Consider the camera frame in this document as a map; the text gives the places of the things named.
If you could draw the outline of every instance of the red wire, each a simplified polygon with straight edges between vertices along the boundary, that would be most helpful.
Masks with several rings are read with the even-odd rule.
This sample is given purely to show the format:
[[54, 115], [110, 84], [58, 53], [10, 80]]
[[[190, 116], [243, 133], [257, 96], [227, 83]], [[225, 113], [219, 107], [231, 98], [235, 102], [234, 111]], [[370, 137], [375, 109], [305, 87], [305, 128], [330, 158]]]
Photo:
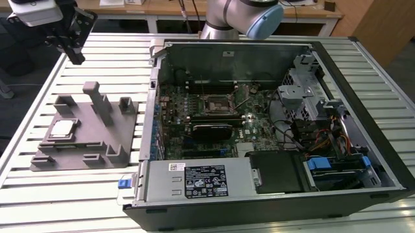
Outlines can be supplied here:
[[317, 141], [315, 141], [315, 143], [318, 143], [318, 141], [319, 141], [319, 136], [321, 136], [321, 133], [322, 133], [322, 132], [325, 132], [325, 131], [329, 131], [329, 130], [321, 130], [321, 131], [318, 132], [318, 135], [317, 135]]

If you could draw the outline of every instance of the blue drive bracket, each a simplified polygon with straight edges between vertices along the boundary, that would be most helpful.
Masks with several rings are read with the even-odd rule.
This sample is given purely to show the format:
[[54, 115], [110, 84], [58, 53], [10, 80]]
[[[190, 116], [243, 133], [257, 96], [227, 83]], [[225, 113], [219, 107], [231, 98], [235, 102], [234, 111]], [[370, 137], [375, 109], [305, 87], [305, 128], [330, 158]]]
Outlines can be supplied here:
[[363, 161], [363, 164], [366, 166], [366, 168], [369, 168], [371, 166], [371, 162], [370, 162], [370, 159], [367, 156], [362, 156], [362, 161]]
[[119, 189], [132, 188], [132, 187], [131, 187], [131, 184], [132, 184], [132, 179], [119, 180], [119, 181], [118, 181], [118, 188], [119, 188]]
[[323, 157], [311, 158], [307, 161], [307, 165], [309, 165], [310, 170], [331, 168], [329, 159]]

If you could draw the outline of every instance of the warning label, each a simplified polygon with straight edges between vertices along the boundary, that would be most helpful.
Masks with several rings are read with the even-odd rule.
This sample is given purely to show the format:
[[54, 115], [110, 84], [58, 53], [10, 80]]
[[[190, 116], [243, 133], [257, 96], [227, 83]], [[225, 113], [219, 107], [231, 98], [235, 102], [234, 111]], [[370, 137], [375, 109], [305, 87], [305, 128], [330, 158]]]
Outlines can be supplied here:
[[186, 197], [214, 198], [229, 195], [226, 166], [187, 166], [184, 168]]

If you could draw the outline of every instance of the aluminum table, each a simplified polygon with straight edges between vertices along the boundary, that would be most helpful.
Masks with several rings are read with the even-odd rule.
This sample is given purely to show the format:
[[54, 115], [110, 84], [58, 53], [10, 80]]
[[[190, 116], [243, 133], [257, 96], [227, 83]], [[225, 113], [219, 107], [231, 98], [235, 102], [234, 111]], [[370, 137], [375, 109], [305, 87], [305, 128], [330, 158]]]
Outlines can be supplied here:
[[[87, 61], [75, 66], [63, 55], [27, 112], [0, 158], [0, 232], [144, 232], [126, 216], [116, 197], [118, 180], [138, 171], [140, 135], [151, 73], [150, 41], [154, 38], [196, 38], [187, 34], [92, 33], [83, 52]], [[270, 40], [302, 41], [301, 36]], [[411, 172], [415, 172], [415, 105], [359, 42], [346, 37], [319, 40], [367, 107]], [[100, 82], [110, 101], [130, 96], [139, 101], [139, 116], [127, 168], [32, 172], [28, 168], [52, 121], [58, 94], [82, 94], [86, 81]], [[123, 194], [134, 198], [132, 190]], [[373, 206], [349, 217], [186, 230], [184, 232], [361, 233], [414, 232], [415, 200]]]

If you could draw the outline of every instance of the floor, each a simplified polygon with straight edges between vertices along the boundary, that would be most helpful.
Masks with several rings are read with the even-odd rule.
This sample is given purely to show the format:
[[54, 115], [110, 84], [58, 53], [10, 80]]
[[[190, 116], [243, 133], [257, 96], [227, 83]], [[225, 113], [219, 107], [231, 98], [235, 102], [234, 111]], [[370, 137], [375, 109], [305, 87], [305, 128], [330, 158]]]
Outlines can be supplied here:
[[[123, 21], [118, 20], [100, 20], [96, 24], [94, 31], [100, 33], [147, 33], [146, 21]], [[172, 24], [171, 22], [160, 25], [160, 31], [186, 33], [186, 25]], [[4, 28], [0, 26], [0, 34], [6, 33]], [[11, 89], [15, 92], [15, 98], [6, 100], [0, 98], [0, 155], [4, 151], [8, 138], [15, 134], [19, 124], [24, 118], [24, 115], [31, 107], [31, 104], [36, 98], [38, 92], [42, 88], [48, 74], [55, 66], [56, 60], [60, 56], [60, 52], [54, 47], [38, 46], [27, 50], [28, 55], [35, 62], [35, 70], [20, 76], [11, 77], [0, 69], [0, 79], [4, 83], [10, 84]], [[415, 41], [410, 42], [398, 55], [390, 66], [386, 68], [389, 74], [402, 87], [403, 91], [415, 101]]]

